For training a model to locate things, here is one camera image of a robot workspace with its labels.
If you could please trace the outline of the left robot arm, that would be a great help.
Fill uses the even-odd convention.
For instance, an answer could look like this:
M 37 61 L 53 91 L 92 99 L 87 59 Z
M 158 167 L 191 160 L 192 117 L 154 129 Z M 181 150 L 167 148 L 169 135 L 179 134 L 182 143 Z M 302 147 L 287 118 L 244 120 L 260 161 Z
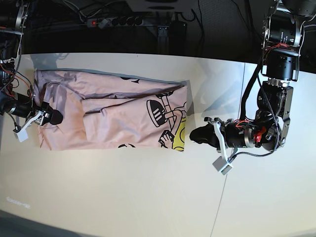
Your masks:
M 316 16 L 313 0 L 275 0 L 263 22 L 262 56 L 240 102 L 238 119 L 205 118 L 190 139 L 222 152 L 226 148 L 264 148 L 285 143 L 290 125 L 292 81 L 299 77 L 304 24 Z

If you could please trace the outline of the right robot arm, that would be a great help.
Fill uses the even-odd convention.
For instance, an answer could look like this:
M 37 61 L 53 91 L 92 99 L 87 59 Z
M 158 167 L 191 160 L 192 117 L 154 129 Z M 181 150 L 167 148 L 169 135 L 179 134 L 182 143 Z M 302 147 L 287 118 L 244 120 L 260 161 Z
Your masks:
M 47 102 L 34 101 L 31 81 L 18 72 L 22 57 L 22 36 L 29 15 L 30 0 L 0 2 L 0 114 L 35 122 L 60 124 L 62 114 Z

